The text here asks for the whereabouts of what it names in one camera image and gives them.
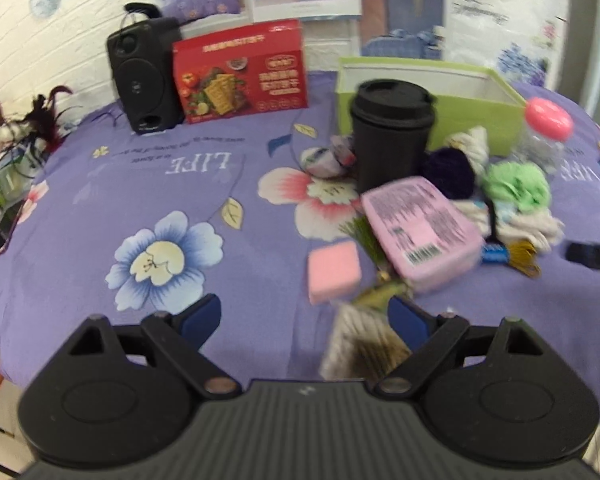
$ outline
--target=red box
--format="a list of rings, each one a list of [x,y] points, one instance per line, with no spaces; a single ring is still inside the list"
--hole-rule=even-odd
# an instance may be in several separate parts
[[[300,22],[258,23],[178,41],[173,76],[189,123],[306,108]]]

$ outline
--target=black tumbler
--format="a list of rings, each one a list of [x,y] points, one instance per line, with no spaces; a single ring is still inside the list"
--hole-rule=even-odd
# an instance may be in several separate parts
[[[434,97],[406,81],[362,83],[351,102],[360,194],[418,174],[431,127]]]

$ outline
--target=green fabric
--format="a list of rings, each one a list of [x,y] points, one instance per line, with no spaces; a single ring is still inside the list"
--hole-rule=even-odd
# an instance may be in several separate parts
[[[492,200],[513,202],[521,213],[549,207],[551,190],[539,166],[531,163],[492,164],[484,178],[484,192]]]

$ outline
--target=pink bottle cap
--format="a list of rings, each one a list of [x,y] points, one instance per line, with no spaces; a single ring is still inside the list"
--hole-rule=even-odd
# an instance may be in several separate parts
[[[539,97],[526,102],[526,123],[548,139],[564,142],[573,133],[571,116],[557,104]]]

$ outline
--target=green box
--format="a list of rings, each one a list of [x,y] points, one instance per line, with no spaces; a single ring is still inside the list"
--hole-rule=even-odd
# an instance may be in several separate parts
[[[441,147],[445,137],[474,126],[487,129],[491,155],[509,155],[518,140],[525,100],[495,70],[399,57],[340,58],[336,95],[341,134],[351,133],[349,104],[360,83],[384,78],[415,83],[436,96],[430,150]]]

